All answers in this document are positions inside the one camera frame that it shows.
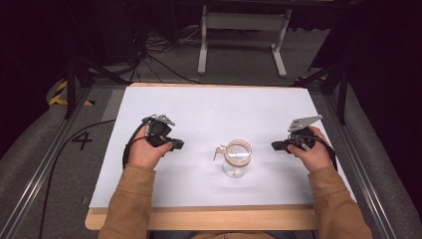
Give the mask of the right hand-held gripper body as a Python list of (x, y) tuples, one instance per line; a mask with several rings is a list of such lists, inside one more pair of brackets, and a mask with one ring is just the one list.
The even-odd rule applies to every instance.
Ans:
[(316, 143), (317, 137), (310, 129), (310, 125), (321, 119), (322, 115), (294, 119), (288, 128), (288, 142), (305, 151), (311, 150)]

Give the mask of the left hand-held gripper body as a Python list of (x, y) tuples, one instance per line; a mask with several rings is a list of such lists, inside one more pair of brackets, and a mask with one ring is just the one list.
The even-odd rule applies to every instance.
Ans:
[(152, 146), (158, 147), (172, 141), (172, 138), (168, 135), (174, 122), (166, 115), (153, 115), (143, 119), (142, 123), (146, 126), (146, 140)]

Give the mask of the glass jar with wooden lid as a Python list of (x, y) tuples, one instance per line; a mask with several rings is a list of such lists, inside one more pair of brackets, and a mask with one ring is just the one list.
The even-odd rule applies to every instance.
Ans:
[(222, 162), (223, 172), (232, 178), (242, 177), (252, 160), (252, 148), (244, 140), (235, 139), (227, 145), (220, 145), (215, 149), (213, 159), (221, 154), (224, 157)]

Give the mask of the person's left hand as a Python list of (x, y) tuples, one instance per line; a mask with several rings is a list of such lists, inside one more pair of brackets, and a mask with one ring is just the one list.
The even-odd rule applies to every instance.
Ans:
[(127, 162), (147, 169), (153, 169), (160, 158), (171, 149), (172, 143), (168, 142), (159, 147), (154, 147), (144, 137), (145, 127), (143, 126), (136, 133), (130, 144)]

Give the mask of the person's right hand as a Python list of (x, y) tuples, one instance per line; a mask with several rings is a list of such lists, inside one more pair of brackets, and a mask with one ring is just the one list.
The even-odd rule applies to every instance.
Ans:
[(309, 172), (331, 166), (330, 156), (326, 147), (318, 141), (312, 149), (308, 151), (302, 150), (291, 144), (288, 146), (288, 150), (302, 161)]

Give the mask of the white table sheet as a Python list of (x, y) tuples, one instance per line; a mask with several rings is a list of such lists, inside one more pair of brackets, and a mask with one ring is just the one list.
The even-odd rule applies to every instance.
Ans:
[[(272, 144), (295, 119), (318, 111), (305, 89), (270, 87), (129, 87), (125, 90), (91, 201), (107, 207), (122, 173), (125, 145), (142, 119), (166, 115), (183, 140), (156, 166), (155, 207), (300, 205), (313, 201), (302, 162)], [(234, 139), (252, 148), (244, 176), (222, 170), (216, 148)]]

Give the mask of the black tripod stand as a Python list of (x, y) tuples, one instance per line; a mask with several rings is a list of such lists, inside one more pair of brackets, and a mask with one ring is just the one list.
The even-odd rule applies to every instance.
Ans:
[(307, 77), (299, 77), (293, 83), (293, 87), (302, 88), (311, 82), (325, 77), (319, 91), (323, 95), (331, 95), (338, 89), (336, 115), (341, 124), (345, 124), (345, 103), (348, 86), (348, 73), (344, 65), (333, 65), (317, 71)]
[(94, 53), (86, 53), (82, 45), (79, 43), (80, 39), (85, 39), (84, 33), (78, 26), (78, 22), (69, 7), (69, 0), (62, 0), (65, 12), (69, 15), (69, 25), (63, 28), (63, 36), (67, 42), (69, 49), (70, 61), (67, 69), (67, 82), (68, 82), (68, 106), (66, 119), (69, 119), (76, 113), (77, 107), (82, 103), (78, 100), (76, 82), (79, 82), (83, 90), (90, 89), (95, 81), (90, 69), (94, 69), (101, 76), (104, 76), (114, 83), (122, 86), (128, 86), (129, 81), (126, 81), (116, 75), (115, 73), (107, 70), (103, 65), (95, 60)]

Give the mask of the wooden table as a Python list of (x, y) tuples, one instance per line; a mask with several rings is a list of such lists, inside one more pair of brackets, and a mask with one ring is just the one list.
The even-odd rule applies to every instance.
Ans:
[[(233, 87), (193, 85), (143, 85), (131, 87)], [(317, 220), (310, 204), (155, 207), (149, 221), (151, 230), (315, 230)], [(93, 208), (86, 225), (100, 229), (106, 219), (105, 208)]]

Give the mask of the yellow black hazard tape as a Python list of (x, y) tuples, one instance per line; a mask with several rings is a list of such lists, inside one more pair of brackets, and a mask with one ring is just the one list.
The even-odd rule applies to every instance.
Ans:
[(60, 82), (60, 84), (58, 85), (57, 89), (55, 90), (53, 96), (49, 100), (50, 105), (66, 106), (68, 104), (68, 101), (65, 100), (62, 97), (62, 94), (64, 93), (67, 86), (68, 86), (68, 82), (66, 80), (63, 80), (63, 81)]

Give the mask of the white metal stand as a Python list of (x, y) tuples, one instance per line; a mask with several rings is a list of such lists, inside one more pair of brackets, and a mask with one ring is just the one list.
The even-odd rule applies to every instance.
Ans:
[(204, 75), (207, 64), (207, 31), (216, 30), (252, 30), (252, 31), (277, 31), (278, 40), (270, 46), (276, 64), (278, 74), (281, 78), (287, 76), (281, 48), (288, 31), (292, 11), (286, 10), (281, 15), (249, 14), (249, 13), (216, 13), (210, 12), (206, 5), (202, 6), (201, 16), (201, 47), (197, 73)]

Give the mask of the aluminium floor rail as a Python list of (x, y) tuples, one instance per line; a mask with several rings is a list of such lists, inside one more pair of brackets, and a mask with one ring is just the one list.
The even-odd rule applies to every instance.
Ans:
[(397, 236), (379, 200), (378, 193), (376, 192), (367, 172), (364, 169), (364, 166), (349, 136), (349, 133), (345, 126), (340, 123), (337, 117), (334, 100), (330, 96), (323, 96), (323, 99), (330, 115), (333, 117), (334, 124), (345, 143), (347, 153), (350, 156), (351, 168), (358, 181), (360, 190), (362, 191), (362, 195), (374, 219), (376, 227), (380, 233), (381, 239), (397, 239)]
[(0, 239), (13, 239), (37, 198), (91, 89), (80, 89), (65, 119), (65, 106), (50, 107), (12, 145), (0, 161)]

